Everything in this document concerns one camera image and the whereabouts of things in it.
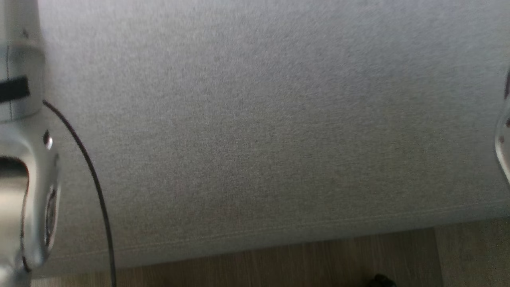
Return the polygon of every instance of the black strap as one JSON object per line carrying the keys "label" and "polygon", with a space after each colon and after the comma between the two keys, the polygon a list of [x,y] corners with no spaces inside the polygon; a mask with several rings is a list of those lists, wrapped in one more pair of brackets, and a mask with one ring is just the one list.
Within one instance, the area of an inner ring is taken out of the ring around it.
{"label": "black strap", "polygon": [[0,82],[0,104],[28,96],[30,96],[30,91],[26,76]]}

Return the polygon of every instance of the silver metal device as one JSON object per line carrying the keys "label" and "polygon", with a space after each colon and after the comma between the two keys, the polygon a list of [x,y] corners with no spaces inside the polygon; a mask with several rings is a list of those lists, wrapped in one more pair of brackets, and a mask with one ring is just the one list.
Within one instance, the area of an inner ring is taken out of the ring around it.
{"label": "silver metal device", "polygon": [[55,238],[59,156],[41,114],[43,71],[37,1],[0,0],[0,86],[12,86],[0,89],[1,287],[30,285]]}
{"label": "silver metal device", "polygon": [[508,88],[510,86],[510,71],[508,72],[508,80],[505,91],[505,101],[503,103],[503,111],[500,115],[496,126],[496,156],[498,157],[501,169],[510,182],[510,100],[508,99]]}

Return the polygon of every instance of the black cable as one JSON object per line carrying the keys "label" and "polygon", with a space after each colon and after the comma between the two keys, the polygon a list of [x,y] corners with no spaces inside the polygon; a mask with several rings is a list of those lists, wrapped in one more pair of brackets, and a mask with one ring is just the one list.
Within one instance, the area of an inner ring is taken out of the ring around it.
{"label": "black cable", "polygon": [[105,222],[105,231],[106,231],[106,239],[108,240],[108,253],[110,256],[110,276],[112,287],[117,286],[117,275],[115,273],[115,255],[113,253],[113,240],[112,240],[112,231],[110,230],[110,221],[108,220],[108,213],[106,211],[105,199],[103,197],[103,190],[101,189],[101,185],[99,184],[99,179],[97,178],[97,173],[95,172],[94,165],[90,160],[89,154],[87,150],[85,150],[85,146],[82,141],[76,134],[74,128],[71,126],[69,121],[64,117],[64,115],[52,104],[48,103],[46,100],[42,100],[43,105],[45,105],[48,109],[50,109],[57,117],[62,121],[65,125],[69,133],[71,133],[72,138],[76,141],[76,144],[80,148],[80,151],[83,154],[83,157],[87,161],[87,165],[89,166],[90,173],[92,174],[92,179],[94,180],[94,184],[97,190],[97,197],[99,197],[99,204],[101,205],[101,211],[103,212],[103,220]]}

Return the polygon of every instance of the black object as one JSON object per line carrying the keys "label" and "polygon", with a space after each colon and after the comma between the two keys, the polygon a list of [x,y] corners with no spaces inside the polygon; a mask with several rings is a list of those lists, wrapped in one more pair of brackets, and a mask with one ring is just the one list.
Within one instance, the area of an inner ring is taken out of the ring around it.
{"label": "black object", "polygon": [[29,80],[21,76],[0,83],[0,104],[30,96]]}
{"label": "black object", "polygon": [[397,287],[397,284],[388,279],[388,277],[377,274],[374,279],[368,283],[367,287]]}
{"label": "black object", "polygon": [[87,165],[89,166],[90,173],[92,175],[92,179],[94,180],[94,184],[97,191],[97,197],[99,197],[99,204],[101,205],[101,211],[103,212],[103,220],[105,222],[105,231],[106,231],[106,239],[108,241],[108,253],[110,255],[110,277],[111,277],[111,284],[112,287],[117,286],[117,275],[115,273],[115,255],[113,253],[113,240],[112,240],[112,231],[110,230],[110,220],[108,220],[108,213],[106,211],[106,204],[105,199],[103,197],[103,190],[101,189],[101,185],[99,184],[99,179],[97,178],[97,173],[95,172],[94,165],[92,165],[92,160],[90,160],[90,156],[87,153],[87,150],[85,150],[85,146],[83,145],[82,141],[74,131],[74,128],[71,126],[69,121],[64,117],[64,115],[52,104],[48,103],[46,100],[42,100],[42,104],[45,105],[48,109],[50,109],[57,117],[62,121],[62,123],[65,125],[65,127],[69,130],[69,133],[71,133],[72,138],[74,141],[76,141],[76,144],[80,148],[80,151],[83,154],[83,157],[85,158],[85,161],[87,162]]}

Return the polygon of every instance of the gray upholstery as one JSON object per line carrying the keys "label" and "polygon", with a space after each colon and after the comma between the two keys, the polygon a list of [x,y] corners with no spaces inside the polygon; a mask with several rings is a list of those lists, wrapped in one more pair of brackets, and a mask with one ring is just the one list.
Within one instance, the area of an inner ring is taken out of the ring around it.
{"label": "gray upholstery", "polygon": [[[493,133],[508,0],[40,1],[46,97],[118,265],[510,214]],[[108,266],[65,166],[37,276]]]}

